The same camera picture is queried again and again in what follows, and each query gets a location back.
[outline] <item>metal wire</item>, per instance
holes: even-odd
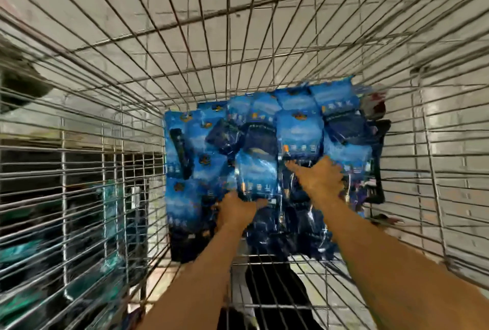
[[[42,319],[32,327],[37,330],[59,324],[74,330],[89,318],[101,325],[106,316],[112,324],[129,303],[149,308],[162,283],[176,277],[180,264],[169,257],[164,206],[163,111],[347,75],[389,88],[386,117],[392,128],[381,163],[386,202],[366,205],[370,216],[402,219],[388,226],[402,242],[489,289],[485,0],[196,0],[195,10],[190,0],[162,5],[149,0],[11,1],[0,3],[0,31],[11,45],[2,42],[0,47],[20,49],[30,66],[4,59],[0,68],[53,89],[36,97],[0,85],[0,104],[12,109],[0,114],[0,250],[41,240],[34,253],[11,264],[0,262],[0,290],[4,298],[32,289],[49,295],[9,324],[0,318],[0,327],[29,326],[33,317]],[[218,7],[209,8],[211,2]],[[286,8],[290,16],[282,18]],[[242,26],[241,12],[248,16]],[[161,15],[170,21],[161,24]],[[295,30],[303,15],[304,26]],[[133,18],[145,23],[134,27]],[[125,34],[110,30],[113,20],[124,25]],[[205,47],[196,45],[197,36]],[[197,53],[205,53],[204,63]],[[120,197],[112,200],[115,216],[107,212],[111,200],[104,196],[110,187],[120,189],[115,191]],[[132,210],[135,200],[140,202]],[[44,209],[48,203],[51,207]],[[136,219],[146,220],[147,232],[131,242],[127,231]],[[109,236],[111,226],[117,239]],[[142,243],[147,244],[145,255],[131,251]],[[73,297],[71,285],[115,252],[124,258],[123,272],[102,275]],[[93,265],[83,266],[89,255],[95,257]],[[290,328],[287,311],[297,314],[299,328],[306,328],[305,310],[324,328],[375,328],[340,256],[331,262],[304,256],[269,262],[265,257],[242,255],[232,265],[231,278],[243,277],[237,270],[250,269],[258,295],[255,275],[263,273],[261,284],[270,288],[273,301],[264,303],[258,295],[254,303],[241,283],[234,293],[238,300],[231,292],[230,306],[260,313],[265,328],[277,325],[266,323],[270,310],[277,311],[284,328]],[[302,294],[310,304],[294,303],[278,275],[281,265],[289,265],[303,281],[307,293]],[[136,271],[141,276],[131,282]],[[274,282],[290,304],[279,304],[283,298],[273,289],[272,275],[278,276]],[[5,291],[3,283],[9,280],[14,284]],[[74,311],[93,293],[107,290],[108,281],[120,283],[122,299],[105,303],[98,297]],[[140,296],[134,302],[136,293]]]

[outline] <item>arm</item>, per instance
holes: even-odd
[[[245,203],[235,192],[220,205],[221,228],[199,257],[168,287],[145,316],[138,330],[216,330],[229,268],[241,235],[257,207],[266,201]]]
[[[489,301],[477,288],[383,233],[339,199],[341,175],[327,157],[312,168],[288,167],[323,212],[379,329],[487,327]]]

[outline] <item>metal wire basket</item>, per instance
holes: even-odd
[[[487,293],[488,4],[0,0],[2,35],[29,61],[2,58],[2,77],[53,87],[39,98],[1,86],[0,328],[121,328],[128,306],[151,308],[180,272],[163,203],[165,110],[348,75],[388,89],[386,202],[368,216],[401,219],[389,233]],[[250,296],[246,268],[266,264],[242,247],[236,309],[375,328],[340,256],[291,257],[309,298],[291,305],[273,290],[271,303]]]

